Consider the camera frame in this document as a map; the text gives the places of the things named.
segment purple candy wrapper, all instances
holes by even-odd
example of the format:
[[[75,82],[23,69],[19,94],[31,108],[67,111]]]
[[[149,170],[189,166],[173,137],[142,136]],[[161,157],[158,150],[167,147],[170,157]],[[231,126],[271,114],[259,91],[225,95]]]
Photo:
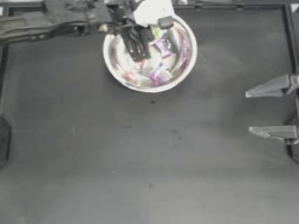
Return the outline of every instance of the purple candy wrapper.
[[[165,47],[165,41],[159,38],[158,40],[154,41],[154,45],[161,51],[161,54],[163,56],[163,59],[170,57],[173,53],[169,51],[169,49]]]
[[[150,78],[155,85],[165,84],[173,78],[173,75],[163,63],[161,63],[159,67],[150,73]]]

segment white object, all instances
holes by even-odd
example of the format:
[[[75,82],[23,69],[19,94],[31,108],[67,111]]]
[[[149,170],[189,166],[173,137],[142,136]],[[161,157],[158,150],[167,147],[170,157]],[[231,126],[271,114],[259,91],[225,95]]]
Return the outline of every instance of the white object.
[[[173,17],[174,4],[173,0],[145,0],[135,10],[135,22],[147,27],[158,25],[161,18]]]

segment dark gray surface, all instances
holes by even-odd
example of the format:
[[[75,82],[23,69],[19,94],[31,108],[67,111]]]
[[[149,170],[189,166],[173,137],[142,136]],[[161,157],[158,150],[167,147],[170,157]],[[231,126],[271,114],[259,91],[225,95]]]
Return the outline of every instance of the dark gray surface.
[[[181,15],[201,54],[163,94],[118,84],[102,37],[12,47],[0,223],[298,222],[299,168],[279,143],[249,134],[281,124],[294,99],[245,98],[291,71],[281,12]]]

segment robotic arm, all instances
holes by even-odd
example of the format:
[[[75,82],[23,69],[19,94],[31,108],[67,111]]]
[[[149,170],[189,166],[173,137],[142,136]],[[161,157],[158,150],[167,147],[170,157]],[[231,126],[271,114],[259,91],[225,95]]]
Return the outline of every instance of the robotic arm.
[[[105,32],[122,35],[131,57],[139,61],[151,58],[150,25],[174,26],[171,0],[45,0],[43,8],[0,17],[0,45]]]

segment bowl rim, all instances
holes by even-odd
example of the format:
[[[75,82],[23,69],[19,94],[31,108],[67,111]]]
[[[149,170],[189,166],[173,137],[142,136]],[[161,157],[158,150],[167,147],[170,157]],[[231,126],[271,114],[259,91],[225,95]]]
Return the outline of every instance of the bowl rim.
[[[107,64],[107,69],[111,72],[111,74],[114,75],[115,79],[127,88],[130,88],[130,89],[133,89],[133,90],[135,90],[138,92],[161,93],[163,91],[167,91],[167,90],[175,88],[185,81],[185,79],[190,75],[190,73],[193,71],[193,68],[195,66],[197,59],[198,59],[198,41],[197,41],[197,38],[195,38],[195,35],[194,35],[194,32],[193,32],[193,29],[191,29],[191,27],[187,25],[187,23],[183,21],[183,19],[178,15],[174,16],[174,19],[178,20],[178,22],[182,24],[182,26],[186,29],[186,31],[187,31],[187,33],[190,35],[190,38],[191,38],[191,47],[193,47],[191,62],[190,62],[190,65],[189,65],[187,69],[185,70],[183,74],[173,82],[170,82],[166,85],[162,85],[159,87],[145,87],[145,88],[138,87],[138,86],[130,84],[130,82],[125,78],[122,78],[121,75],[118,75],[118,72],[115,71],[115,68],[111,65],[110,57],[109,57],[109,43],[110,43],[110,40],[115,36],[113,34],[109,34],[106,36],[105,46],[103,46],[103,53],[105,53],[105,61],[106,61],[106,64]]]

